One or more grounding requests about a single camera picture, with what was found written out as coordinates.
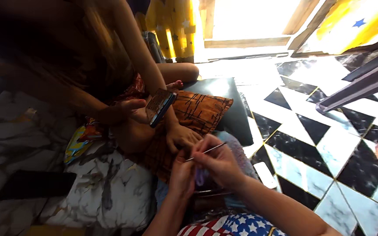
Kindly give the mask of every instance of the blue star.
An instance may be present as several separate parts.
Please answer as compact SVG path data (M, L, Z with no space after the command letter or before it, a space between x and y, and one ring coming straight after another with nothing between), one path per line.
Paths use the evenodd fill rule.
M362 20L356 21L355 24L352 27L356 26L356 27L359 28L363 24L367 24L366 22L364 22L364 18Z

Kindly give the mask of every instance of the chair leg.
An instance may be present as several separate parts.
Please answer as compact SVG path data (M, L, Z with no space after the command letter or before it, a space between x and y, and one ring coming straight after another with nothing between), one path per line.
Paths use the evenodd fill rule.
M316 104L316 110L325 114L343 105L378 92L378 66L361 75L345 88Z

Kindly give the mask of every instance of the black smartphone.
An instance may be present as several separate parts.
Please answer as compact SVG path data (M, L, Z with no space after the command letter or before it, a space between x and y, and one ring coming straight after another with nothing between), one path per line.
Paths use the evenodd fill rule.
M75 173L18 170L0 190L0 200L66 196L76 177Z
M150 102L145 107L147 116L150 119L150 127L155 128L165 115L170 105L176 99L177 94L159 88Z

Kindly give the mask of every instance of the foot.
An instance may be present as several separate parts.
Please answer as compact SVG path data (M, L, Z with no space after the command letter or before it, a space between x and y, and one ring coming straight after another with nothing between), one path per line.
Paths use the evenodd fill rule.
M177 80L174 83L169 83L166 85L167 91L175 92L176 90L180 90L183 88L183 82L181 80Z

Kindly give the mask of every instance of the nail file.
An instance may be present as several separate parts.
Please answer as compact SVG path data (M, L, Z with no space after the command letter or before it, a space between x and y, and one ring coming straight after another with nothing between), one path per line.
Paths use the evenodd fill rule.
M259 178L262 181L263 185L267 186L270 189L274 189L277 187L277 183L273 178L272 174L270 173L265 162L256 163L253 165L253 167L259 175Z
M215 147L213 147L213 148L211 148L211 149L208 149L208 150L206 150L205 152L203 152L203 154L205 154L205 153L207 153L207 152L209 152L209 151L212 151L212 150L214 150L215 148L219 148L219 147L221 147L221 146L223 146L223 145L225 145L225 144L227 144L226 142L223 142L223 143L221 143L220 145L218 145L218 146L215 146Z

